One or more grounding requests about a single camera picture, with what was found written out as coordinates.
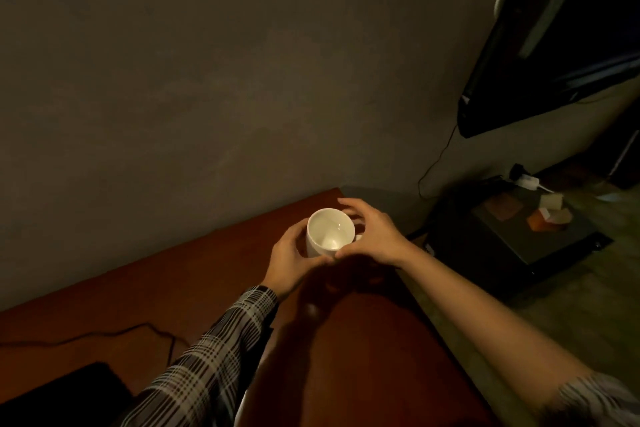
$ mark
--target right hand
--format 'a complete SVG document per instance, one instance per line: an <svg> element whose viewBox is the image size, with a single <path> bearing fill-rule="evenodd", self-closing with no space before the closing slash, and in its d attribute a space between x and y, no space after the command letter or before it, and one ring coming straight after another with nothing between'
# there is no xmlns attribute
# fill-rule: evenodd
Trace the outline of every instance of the right hand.
<svg viewBox="0 0 640 427"><path fill-rule="evenodd" d="M382 213L362 199L339 197L338 202L349 208L343 210L349 216L361 216L354 223L363 223L362 238L343 246L335 253L336 259L349 255L369 255L380 264L402 267L409 255L419 248L402 236L389 215Z"/></svg>

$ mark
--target power cord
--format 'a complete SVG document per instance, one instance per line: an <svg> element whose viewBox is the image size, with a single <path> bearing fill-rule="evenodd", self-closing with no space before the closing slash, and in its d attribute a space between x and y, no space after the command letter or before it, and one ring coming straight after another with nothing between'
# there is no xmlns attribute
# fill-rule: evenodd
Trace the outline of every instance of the power cord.
<svg viewBox="0 0 640 427"><path fill-rule="evenodd" d="M425 201L428 199L428 197L422 196L422 192L420 191L420 184L422 184L422 181L424 180L424 178L426 178L427 174L429 174L429 172L433 169L433 166L440 162L440 159L442 158L442 155L444 154L444 151L447 150L447 148L449 148L449 145L451 144L451 140L453 139L453 134L456 133L456 129L457 128L458 128L458 124L456 123L453 126L453 130L451 131L451 135L449 136L449 140L447 140L447 145L444 146L444 149L442 149L442 151L440 152L440 155L435 160L435 162L429 166L429 168L424 172L422 177L418 180L418 196L420 196L420 199L424 199Z"/></svg>
<svg viewBox="0 0 640 427"><path fill-rule="evenodd" d="M190 343L183 337L176 336L171 334L170 332L160 330L156 328L151 323L141 323L136 324L135 326L128 327L126 329L115 331L115 332L103 332L103 331L91 331L88 333L80 334L78 336L74 336L72 338L63 339L62 341L8 341L8 342L0 342L0 348L55 348L56 346L62 346L63 344L69 344L70 342L78 341L79 339L84 339L86 337L91 336L99 336L99 337L116 337L121 336L123 334L129 333L138 328L149 328L156 335L163 338L171 338L171 346L169 347L169 356L166 360L166 365L171 365L171 360L173 356L173 349L175 347L175 343L177 341L183 343L187 348L190 346Z"/></svg>

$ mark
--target table surface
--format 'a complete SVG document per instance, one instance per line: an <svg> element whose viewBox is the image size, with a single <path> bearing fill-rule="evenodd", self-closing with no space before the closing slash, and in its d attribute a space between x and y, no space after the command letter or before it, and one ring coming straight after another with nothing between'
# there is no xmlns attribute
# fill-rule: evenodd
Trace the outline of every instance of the table surface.
<svg viewBox="0 0 640 427"><path fill-rule="evenodd" d="M0 342L60 341L150 322L194 342L292 223L340 207L338 189L265 213L0 313ZM489 425L486 403L393 269L358 257L314 271L280 305L240 425ZM170 340L147 329L55 348L4 348L0 402L92 362L137 394ZM176 355L184 347L176 347Z"/></svg>

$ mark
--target mug rim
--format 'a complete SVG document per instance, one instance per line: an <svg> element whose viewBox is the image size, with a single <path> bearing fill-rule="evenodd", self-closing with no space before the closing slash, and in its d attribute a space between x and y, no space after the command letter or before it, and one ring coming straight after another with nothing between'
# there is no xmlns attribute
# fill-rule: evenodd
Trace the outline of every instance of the mug rim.
<svg viewBox="0 0 640 427"><path fill-rule="evenodd" d="M319 245L311 236L311 234L309 233L309 223L311 223L311 219L318 213L322 212L322 211L326 211L326 210L334 210L334 211L339 211L340 213L344 214L348 220L349 223L351 223L351 226L353 227L353 238L351 239L351 241L349 243L352 243L355 240L356 237L356 226L353 224L353 221L351 220L351 216L349 216L347 213L345 213L344 211L342 211L341 209L338 208L320 208L319 210L316 210L311 216L309 216L309 220L307 221L307 238L309 238L309 240L311 240L311 242L317 246L318 248L322 249L322 250L326 250L327 252L337 252L338 250L340 250L340 248L338 248L337 250L334 250L333 248L325 248L321 245Z"/></svg>

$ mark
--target plaid shirt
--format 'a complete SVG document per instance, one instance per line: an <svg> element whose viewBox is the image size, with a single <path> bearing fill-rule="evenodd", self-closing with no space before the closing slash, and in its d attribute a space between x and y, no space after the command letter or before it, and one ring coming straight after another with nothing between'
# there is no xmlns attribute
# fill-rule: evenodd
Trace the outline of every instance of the plaid shirt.
<svg viewBox="0 0 640 427"><path fill-rule="evenodd" d="M247 290L194 346L140 393L117 424L233 425L277 309L278 298L272 290L265 286ZM540 423L640 426L640 403L615 378L595 374L562 386L542 411Z"/></svg>
<svg viewBox="0 0 640 427"><path fill-rule="evenodd" d="M248 289L200 340L136 398L121 425L231 426L278 309L265 286Z"/></svg>

